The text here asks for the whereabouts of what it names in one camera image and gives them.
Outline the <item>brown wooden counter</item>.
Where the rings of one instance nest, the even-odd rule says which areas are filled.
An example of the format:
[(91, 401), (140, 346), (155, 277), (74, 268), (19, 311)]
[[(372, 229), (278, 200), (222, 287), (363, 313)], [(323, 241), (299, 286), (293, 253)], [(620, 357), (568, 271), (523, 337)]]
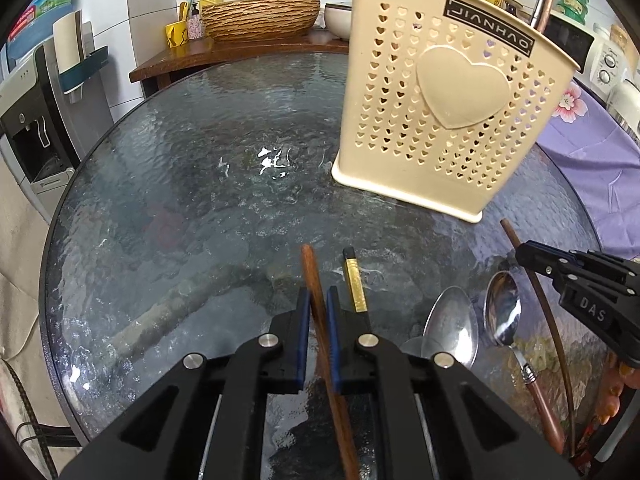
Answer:
[(129, 80), (140, 82), (143, 95), (148, 98), (204, 67), (261, 55), (304, 52), (346, 54), (348, 42), (321, 29), (311, 29), (303, 36), (264, 41), (215, 42), (212, 38), (203, 38), (154, 55), (132, 70)]

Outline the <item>yellow mug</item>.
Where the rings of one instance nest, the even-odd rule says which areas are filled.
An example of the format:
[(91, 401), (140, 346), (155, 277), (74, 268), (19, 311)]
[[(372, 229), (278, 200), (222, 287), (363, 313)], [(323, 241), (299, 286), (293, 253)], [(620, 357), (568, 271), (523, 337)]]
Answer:
[(183, 46), (189, 41), (189, 26), (186, 21), (178, 21), (165, 26), (165, 38), (171, 49)]

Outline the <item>black gold chopstick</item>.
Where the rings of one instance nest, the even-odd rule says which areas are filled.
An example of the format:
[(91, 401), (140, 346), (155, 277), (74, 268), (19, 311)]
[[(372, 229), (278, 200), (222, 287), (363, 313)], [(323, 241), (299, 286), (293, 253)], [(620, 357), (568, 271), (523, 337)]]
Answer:
[(356, 252), (352, 246), (343, 249), (343, 261), (345, 281), (352, 297), (352, 305), (357, 313), (366, 313), (368, 310), (367, 300), (364, 296)]

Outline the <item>white pan with lid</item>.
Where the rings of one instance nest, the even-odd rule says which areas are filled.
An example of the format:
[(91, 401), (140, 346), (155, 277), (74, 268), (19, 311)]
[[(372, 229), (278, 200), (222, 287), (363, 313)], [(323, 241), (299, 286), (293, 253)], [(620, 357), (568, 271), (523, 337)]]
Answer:
[(352, 27), (352, 7), (344, 3), (327, 3), (324, 6), (326, 30), (343, 41), (349, 41)]

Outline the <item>brown wooden chopstick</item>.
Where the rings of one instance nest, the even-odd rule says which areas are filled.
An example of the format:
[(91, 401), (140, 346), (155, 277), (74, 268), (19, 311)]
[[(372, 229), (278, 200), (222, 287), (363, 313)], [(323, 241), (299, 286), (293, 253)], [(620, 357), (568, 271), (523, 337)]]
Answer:
[(562, 343), (558, 323), (551, 309), (550, 301), (540, 279), (534, 271), (523, 268), (515, 259), (516, 250), (521, 246), (522, 242), (516, 234), (514, 227), (507, 218), (500, 220), (500, 226), (503, 229), (506, 238), (509, 240), (511, 249), (509, 258), (513, 260), (514, 266), (522, 269), (528, 278), (530, 286), (532, 286), (536, 303), (544, 317), (544, 322), (548, 328), (552, 341), (552, 347), (555, 356), (558, 359), (560, 374), (562, 379), (565, 405), (568, 416), (568, 436), (565, 435), (558, 415), (555, 413), (552, 404), (548, 399), (546, 389), (540, 384), (539, 377), (526, 385), (527, 390), (532, 395), (534, 404), (540, 418), (542, 433), (547, 442), (559, 454), (563, 454), (565, 447), (568, 446), (568, 456), (573, 457), (576, 451), (576, 414), (575, 402), (572, 382), (570, 381), (570, 370), (568, 369), (564, 344)]
[(319, 362), (322, 377), (326, 384), (326, 394), (329, 399), (334, 432), (341, 462), (346, 479), (358, 480), (360, 467), (357, 450), (352, 435), (346, 400), (334, 390), (331, 375), (330, 340), (328, 331), (328, 315), (320, 281), (318, 262), (314, 248), (309, 244), (303, 244), (300, 248), (300, 260), (302, 260), (303, 278), (311, 296), (311, 315), (314, 319), (316, 336), (319, 348)]
[(529, 26), (542, 34), (547, 27), (552, 6), (553, 0), (537, 0)]

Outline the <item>white microwave oven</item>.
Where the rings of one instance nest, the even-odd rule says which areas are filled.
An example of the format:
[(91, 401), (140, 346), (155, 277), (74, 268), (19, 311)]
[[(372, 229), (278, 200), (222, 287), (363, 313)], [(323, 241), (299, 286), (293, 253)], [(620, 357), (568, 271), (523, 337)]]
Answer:
[(578, 64), (576, 78), (593, 96), (608, 103), (626, 92), (639, 102), (639, 89), (629, 78), (626, 55), (615, 42), (555, 11), (549, 16), (544, 36)]

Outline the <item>large silver spoon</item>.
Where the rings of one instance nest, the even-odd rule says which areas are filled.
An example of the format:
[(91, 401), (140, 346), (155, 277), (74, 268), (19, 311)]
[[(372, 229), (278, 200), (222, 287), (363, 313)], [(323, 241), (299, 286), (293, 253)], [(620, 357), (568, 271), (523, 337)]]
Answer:
[(446, 352), (470, 370), (479, 343), (478, 323), (471, 299), (462, 288), (450, 286), (434, 302), (422, 335), (407, 340), (400, 350), (424, 359)]

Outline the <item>water dispenser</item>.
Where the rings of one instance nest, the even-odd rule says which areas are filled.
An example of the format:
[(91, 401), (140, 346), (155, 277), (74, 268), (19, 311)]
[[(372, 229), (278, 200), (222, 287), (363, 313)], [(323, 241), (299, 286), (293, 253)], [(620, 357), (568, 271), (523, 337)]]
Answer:
[(84, 60), (60, 74), (53, 34), (1, 84), (1, 155), (29, 203), (50, 222), (75, 170), (112, 128), (96, 48), (82, 17)]

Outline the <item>cream plastic utensil holder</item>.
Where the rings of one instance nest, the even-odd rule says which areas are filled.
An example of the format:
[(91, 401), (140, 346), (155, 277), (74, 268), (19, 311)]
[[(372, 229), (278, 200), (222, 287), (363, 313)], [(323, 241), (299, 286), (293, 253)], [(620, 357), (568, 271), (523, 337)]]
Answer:
[(352, 0), (333, 177), (479, 222), (576, 68), (484, 0)]

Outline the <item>blue water jug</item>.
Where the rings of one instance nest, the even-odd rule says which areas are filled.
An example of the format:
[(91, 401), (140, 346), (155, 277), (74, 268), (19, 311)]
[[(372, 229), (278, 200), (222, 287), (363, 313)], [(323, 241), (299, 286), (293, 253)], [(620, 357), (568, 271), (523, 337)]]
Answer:
[(72, 0), (32, 0), (6, 42), (9, 66), (13, 67), (33, 47), (49, 38), (53, 24), (72, 11)]

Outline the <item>silver spoon wooden handle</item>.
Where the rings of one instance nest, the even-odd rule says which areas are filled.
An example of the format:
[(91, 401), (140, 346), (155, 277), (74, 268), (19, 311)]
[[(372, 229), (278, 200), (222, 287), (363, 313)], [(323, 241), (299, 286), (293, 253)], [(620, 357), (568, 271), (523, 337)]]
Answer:
[(486, 290), (484, 300), (485, 330), (496, 346), (512, 351), (520, 367), (524, 385), (536, 406), (544, 437), (555, 452), (562, 454), (565, 444), (562, 426), (542, 393), (533, 367), (514, 342), (521, 314), (521, 298), (516, 281), (510, 272), (498, 271), (489, 281)]

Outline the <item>purple floral cloth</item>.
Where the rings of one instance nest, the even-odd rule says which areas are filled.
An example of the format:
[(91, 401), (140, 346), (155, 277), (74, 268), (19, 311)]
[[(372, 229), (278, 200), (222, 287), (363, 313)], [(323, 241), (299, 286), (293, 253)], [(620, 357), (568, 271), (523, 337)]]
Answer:
[(639, 148), (576, 81), (537, 139), (584, 204), (608, 254), (639, 258)]

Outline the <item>woven pattern basin sink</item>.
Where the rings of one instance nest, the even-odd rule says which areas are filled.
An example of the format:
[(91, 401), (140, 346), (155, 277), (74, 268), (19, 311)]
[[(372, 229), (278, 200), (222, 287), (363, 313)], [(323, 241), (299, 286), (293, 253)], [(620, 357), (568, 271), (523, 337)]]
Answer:
[(206, 34), (216, 42), (303, 36), (313, 27), (320, 0), (230, 0), (201, 10)]

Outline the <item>green stacked containers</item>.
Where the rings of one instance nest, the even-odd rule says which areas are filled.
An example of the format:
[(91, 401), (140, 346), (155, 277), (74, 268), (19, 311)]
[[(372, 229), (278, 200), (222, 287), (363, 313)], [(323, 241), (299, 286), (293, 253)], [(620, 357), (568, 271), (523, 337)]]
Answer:
[(579, 24), (586, 24), (589, 0), (556, 0), (554, 10)]

